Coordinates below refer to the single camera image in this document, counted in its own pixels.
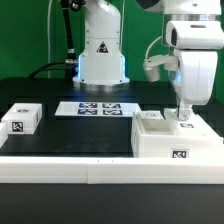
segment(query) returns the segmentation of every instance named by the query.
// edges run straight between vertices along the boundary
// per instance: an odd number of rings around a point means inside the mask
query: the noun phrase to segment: cable
[[[48,13],[47,13],[47,43],[48,43],[48,63],[51,62],[51,9],[53,0],[49,1]]]
[[[48,63],[48,64],[46,64],[46,65],[40,67],[40,68],[37,69],[36,71],[32,72],[31,74],[29,74],[29,75],[28,75],[28,78],[29,78],[29,79],[32,79],[32,78],[34,78],[35,75],[36,75],[37,73],[39,73],[40,71],[43,71],[43,70],[45,70],[46,68],[49,68],[49,67],[51,67],[51,66],[54,66],[54,65],[60,65],[60,64],[63,64],[63,65],[64,65],[65,62],[64,62],[64,61],[55,61],[55,62],[52,62],[52,63]]]
[[[149,57],[149,52],[151,50],[151,48],[154,46],[154,44],[156,44],[158,41],[160,41],[162,39],[162,36],[158,37],[157,39],[155,39],[150,45],[149,47],[147,48],[147,51],[145,53],[145,59],[148,59]]]
[[[125,3],[126,3],[126,1],[125,1],[125,0],[123,0],[123,7],[122,7],[122,20],[121,20],[121,36],[120,36],[120,51],[122,51],[122,45],[123,45],[123,32],[124,32]]]

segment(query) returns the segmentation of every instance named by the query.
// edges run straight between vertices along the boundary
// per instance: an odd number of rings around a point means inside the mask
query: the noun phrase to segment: black table
[[[55,117],[60,101],[139,103],[143,110],[175,107],[168,83],[131,83],[99,94],[64,80],[0,81],[0,116],[14,103],[42,103],[33,136],[9,136],[1,156],[132,157],[131,118]],[[224,136],[223,104],[194,107]],[[223,223],[223,185],[1,184],[0,222],[8,223]]]

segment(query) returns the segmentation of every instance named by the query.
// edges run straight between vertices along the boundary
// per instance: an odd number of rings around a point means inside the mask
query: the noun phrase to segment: green wall
[[[47,63],[48,0],[3,1],[0,7],[0,78],[25,77]],[[119,10],[121,0],[108,0]],[[73,39],[77,53],[84,48],[83,11],[72,13]],[[66,58],[66,41],[61,8],[54,0],[51,17],[52,61]],[[126,0],[122,53],[126,57],[126,73],[131,80],[146,80],[142,63],[149,43],[161,35],[162,14],[140,9],[134,0]],[[152,54],[165,54],[159,44]],[[224,52],[219,51],[214,95],[224,102]],[[163,72],[162,81],[167,81]]]

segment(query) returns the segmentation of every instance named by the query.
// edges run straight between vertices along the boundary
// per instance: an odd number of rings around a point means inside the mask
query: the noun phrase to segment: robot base
[[[224,159],[223,138],[191,112],[188,121],[176,119],[175,110],[142,111],[132,121],[132,148],[135,158],[217,161]]]
[[[80,79],[73,79],[73,87],[78,89],[83,89],[87,91],[95,91],[95,92],[113,92],[123,89],[129,88],[129,80],[127,82],[122,82],[119,84],[113,85],[99,85],[99,84],[90,84],[81,82]]]

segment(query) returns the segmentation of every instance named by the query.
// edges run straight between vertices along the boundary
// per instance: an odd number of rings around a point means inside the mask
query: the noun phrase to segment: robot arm
[[[176,115],[188,120],[192,105],[209,101],[217,66],[216,49],[224,46],[224,34],[216,17],[220,0],[136,0],[149,11],[164,13],[164,45],[169,54],[145,59],[149,80],[159,79],[158,66],[165,65],[177,93]]]

